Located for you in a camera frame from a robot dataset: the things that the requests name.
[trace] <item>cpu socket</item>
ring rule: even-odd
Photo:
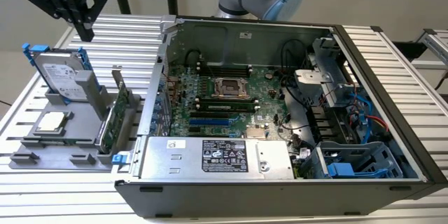
[[[242,78],[215,78],[211,96],[219,99],[247,99],[245,84]]]

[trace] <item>sticker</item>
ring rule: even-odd
[[[251,33],[239,33],[239,39],[251,39]]]
[[[185,149],[185,146],[186,146],[185,140],[167,140],[166,141],[166,149]]]
[[[245,141],[202,140],[202,171],[246,173]]]
[[[58,94],[70,100],[86,100],[83,89],[74,82],[75,71],[69,66],[61,64],[45,63],[42,67]]]

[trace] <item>hard drive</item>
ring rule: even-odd
[[[86,102],[86,95],[74,76],[79,70],[91,70],[86,52],[82,48],[49,49],[46,45],[22,45],[30,65],[35,67],[51,93],[58,93],[65,102]]]

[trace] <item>motherboard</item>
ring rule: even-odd
[[[289,139],[290,132],[278,129],[287,111],[274,75],[274,69],[263,67],[206,67],[198,72],[171,66],[170,136]]]

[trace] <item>warning label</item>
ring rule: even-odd
[[[246,173],[243,141],[202,141],[202,170],[206,173]]]

